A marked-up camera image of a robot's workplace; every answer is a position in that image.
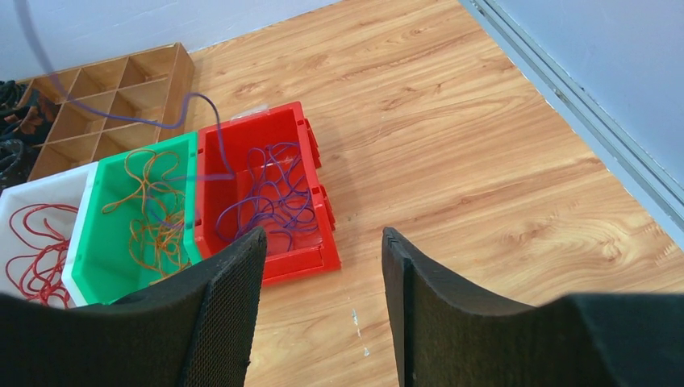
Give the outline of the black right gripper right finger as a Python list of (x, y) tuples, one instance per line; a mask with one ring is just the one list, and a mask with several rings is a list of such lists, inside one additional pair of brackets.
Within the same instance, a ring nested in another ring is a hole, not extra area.
[(394, 228), (382, 273), (402, 386), (680, 386), (680, 293), (570, 293), (534, 307), (426, 256)]

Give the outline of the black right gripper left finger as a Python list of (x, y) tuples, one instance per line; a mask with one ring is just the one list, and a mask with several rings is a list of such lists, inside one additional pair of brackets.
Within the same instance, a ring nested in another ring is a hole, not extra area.
[(61, 310), (1, 297), (4, 386), (241, 386), (265, 231), (109, 305)]

